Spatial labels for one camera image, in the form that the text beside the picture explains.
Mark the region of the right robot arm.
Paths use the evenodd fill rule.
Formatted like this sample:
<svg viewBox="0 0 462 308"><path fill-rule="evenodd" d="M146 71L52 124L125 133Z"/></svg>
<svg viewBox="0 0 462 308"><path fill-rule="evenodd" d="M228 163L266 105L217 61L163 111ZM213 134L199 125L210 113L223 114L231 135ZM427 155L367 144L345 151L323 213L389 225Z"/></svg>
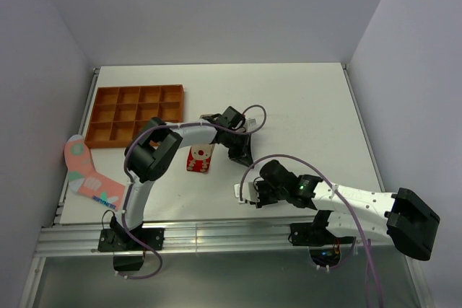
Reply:
<svg viewBox="0 0 462 308"><path fill-rule="evenodd" d="M440 217L412 190L379 193L326 182L315 175L299 175L275 159L260 170L257 207L286 201L315 211L311 222L290 227L294 246L322 247L355 240L393 243L415 260L431 258Z"/></svg>

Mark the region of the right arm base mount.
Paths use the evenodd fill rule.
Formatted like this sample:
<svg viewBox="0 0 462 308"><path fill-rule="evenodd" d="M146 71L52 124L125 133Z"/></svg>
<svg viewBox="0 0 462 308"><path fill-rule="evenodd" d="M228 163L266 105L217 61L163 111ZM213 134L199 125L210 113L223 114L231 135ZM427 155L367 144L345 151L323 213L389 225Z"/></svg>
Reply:
<svg viewBox="0 0 462 308"><path fill-rule="evenodd" d="M308 247L315 265L332 268L354 254L354 237L336 237L318 222L292 223L288 242L295 247Z"/></svg>

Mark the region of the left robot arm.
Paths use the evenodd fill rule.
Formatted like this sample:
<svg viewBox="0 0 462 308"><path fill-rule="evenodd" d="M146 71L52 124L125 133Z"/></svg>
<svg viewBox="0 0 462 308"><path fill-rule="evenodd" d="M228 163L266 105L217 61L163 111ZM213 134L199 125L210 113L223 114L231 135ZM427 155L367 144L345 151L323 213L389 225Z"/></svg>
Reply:
<svg viewBox="0 0 462 308"><path fill-rule="evenodd" d="M138 246L141 232L137 228L143 223L152 186L167 172L179 149L220 144L228 150L231 161L249 167L253 163L252 133L237 128L244 124L245 116L233 107L192 123L166 123L160 118L149 120L125 151L123 170L128 183L121 211L116 217L121 226L115 233L115 242L125 250Z"/></svg>

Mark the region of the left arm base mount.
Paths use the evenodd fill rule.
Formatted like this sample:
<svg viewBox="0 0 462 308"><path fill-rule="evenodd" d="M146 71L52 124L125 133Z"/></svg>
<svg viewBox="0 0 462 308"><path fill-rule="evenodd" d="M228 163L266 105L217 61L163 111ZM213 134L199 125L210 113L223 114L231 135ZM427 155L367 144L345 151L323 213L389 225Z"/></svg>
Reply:
<svg viewBox="0 0 462 308"><path fill-rule="evenodd" d="M141 228L134 232L135 236L152 249L162 249L165 230L163 228ZM119 272L135 272L141 269L147 248L132 238L120 240L112 229L104 229L100 233L97 251L113 253L113 268Z"/></svg>

